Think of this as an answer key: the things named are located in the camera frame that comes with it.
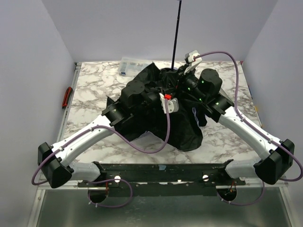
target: red and black tool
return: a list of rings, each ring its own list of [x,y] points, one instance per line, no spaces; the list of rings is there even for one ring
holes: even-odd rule
[[[65,107],[67,107],[68,102],[70,100],[71,97],[71,93],[72,93],[72,88],[68,87],[66,89],[65,95],[64,95],[64,99],[63,99],[63,103],[62,103],[62,109],[64,109]]]

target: white marble surface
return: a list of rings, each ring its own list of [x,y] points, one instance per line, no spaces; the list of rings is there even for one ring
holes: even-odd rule
[[[67,138],[85,125],[92,122],[106,107],[107,96],[114,100],[120,96],[121,89],[132,78],[119,76],[118,61],[112,62],[85,62],[82,64],[74,98],[70,106],[70,114],[64,137]],[[170,62],[155,62],[158,68],[169,67]],[[176,62],[179,67],[184,62]],[[238,105],[252,121],[259,125],[257,113],[253,107],[249,89],[238,63],[240,73],[240,87]],[[223,80],[222,88],[233,100],[235,91],[235,69],[232,62],[203,62],[196,70],[199,77],[201,71],[211,68],[218,71]],[[231,130],[208,119],[207,126],[201,128],[203,142],[201,147],[194,151],[182,152],[167,145],[156,154],[144,154],[131,148],[118,136],[112,135],[86,150],[76,161],[102,163],[221,163],[228,159],[245,160],[257,157],[257,154]],[[133,141],[145,149],[156,149],[162,141],[149,134]]]

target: gray floor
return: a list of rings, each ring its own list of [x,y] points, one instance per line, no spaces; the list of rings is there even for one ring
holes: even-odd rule
[[[249,202],[259,188],[238,190],[237,202]],[[119,204],[126,198],[108,198]],[[290,227],[278,188],[267,188],[261,202],[235,207],[217,197],[134,197],[119,209],[88,205],[86,190],[47,190],[39,227]]]

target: black pole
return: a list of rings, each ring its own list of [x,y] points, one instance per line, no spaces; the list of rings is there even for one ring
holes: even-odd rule
[[[180,20],[181,4],[182,4],[182,0],[179,0],[179,9],[178,9],[178,17],[177,17],[177,26],[176,26],[174,50],[173,50],[173,53],[172,53],[172,61],[171,61],[171,70],[174,70],[176,47],[177,47],[177,37],[178,37],[178,30],[179,30],[179,20]]]

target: gray wall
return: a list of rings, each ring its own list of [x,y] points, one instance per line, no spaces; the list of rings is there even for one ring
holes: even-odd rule
[[[42,0],[75,61],[170,60],[176,0]],[[225,50],[243,60],[277,0],[184,0],[176,59]],[[224,60],[224,55],[208,56]]]
[[[26,226],[37,147],[54,142],[75,65],[43,3],[0,2],[0,223]]]
[[[243,69],[264,128],[291,139],[303,162],[303,1],[279,0],[246,57]],[[299,175],[297,164],[287,176]],[[303,214],[303,180],[290,183]]]

